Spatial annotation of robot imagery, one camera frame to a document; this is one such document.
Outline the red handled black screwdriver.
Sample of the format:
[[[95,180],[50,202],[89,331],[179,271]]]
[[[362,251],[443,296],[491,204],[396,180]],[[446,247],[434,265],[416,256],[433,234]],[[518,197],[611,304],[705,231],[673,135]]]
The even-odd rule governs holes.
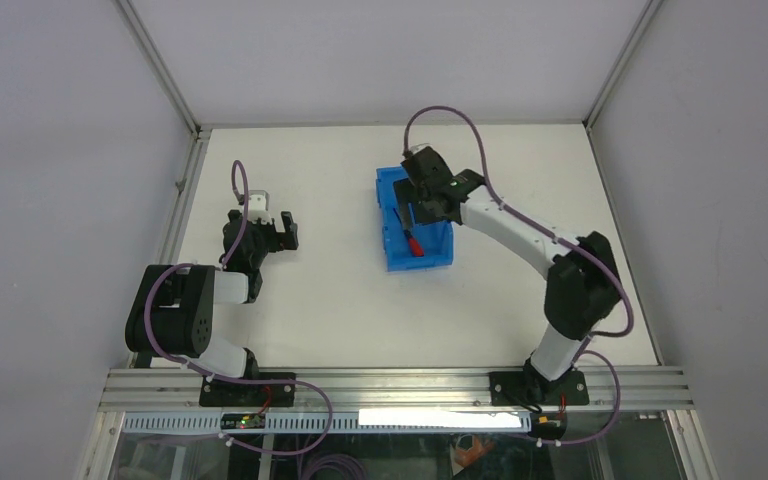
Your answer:
[[[403,235],[405,237],[405,240],[408,244],[408,248],[412,254],[413,257],[423,257],[424,256],[424,250],[421,247],[418,240],[413,236],[412,231],[408,223],[402,218],[401,214],[399,213],[399,210],[397,208],[393,209],[394,214],[396,215],[397,219],[400,222],[400,226],[403,232]]]

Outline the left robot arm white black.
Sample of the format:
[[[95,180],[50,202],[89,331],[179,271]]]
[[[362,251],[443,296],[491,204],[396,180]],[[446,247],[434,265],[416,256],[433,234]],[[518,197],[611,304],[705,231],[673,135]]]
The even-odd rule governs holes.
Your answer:
[[[261,392],[255,354],[213,332],[218,304],[251,304],[263,284],[268,255],[299,247],[298,225],[282,211],[279,229],[269,212],[269,194],[237,195],[222,228],[219,264],[146,267],[126,320],[124,339],[137,354],[170,359],[202,375],[224,378],[223,394],[237,406],[254,403]]]

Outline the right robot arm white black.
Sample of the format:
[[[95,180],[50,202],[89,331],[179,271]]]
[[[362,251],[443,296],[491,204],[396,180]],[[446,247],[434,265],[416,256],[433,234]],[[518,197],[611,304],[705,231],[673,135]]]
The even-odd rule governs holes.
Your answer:
[[[508,401],[548,405],[559,397],[573,364],[616,305],[628,299],[609,240],[598,232],[563,235],[515,212],[471,169],[451,171],[429,145],[406,150],[407,177],[394,188],[406,227],[445,221],[480,232],[526,261],[546,282],[548,326],[520,379],[502,384]]]

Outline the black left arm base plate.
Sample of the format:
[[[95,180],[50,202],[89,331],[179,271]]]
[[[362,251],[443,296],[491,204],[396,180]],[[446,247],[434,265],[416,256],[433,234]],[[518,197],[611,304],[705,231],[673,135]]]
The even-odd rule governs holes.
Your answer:
[[[254,409],[264,405],[292,407],[295,386],[290,383],[296,374],[289,371],[261,373],[260,380],[276,381],[270,385],[240,385],[213,380],[202,382],[198,404],[201,407],[240,407]]]

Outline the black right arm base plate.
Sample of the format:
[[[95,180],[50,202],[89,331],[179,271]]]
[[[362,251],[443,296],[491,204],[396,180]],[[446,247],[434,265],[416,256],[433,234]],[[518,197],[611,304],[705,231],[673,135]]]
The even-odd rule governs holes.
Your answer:
[[[570,370],[559,379],[544,382],[523,371],[491,371],[489,393],[493,406],[585,406],[590,403],[585,376]]]

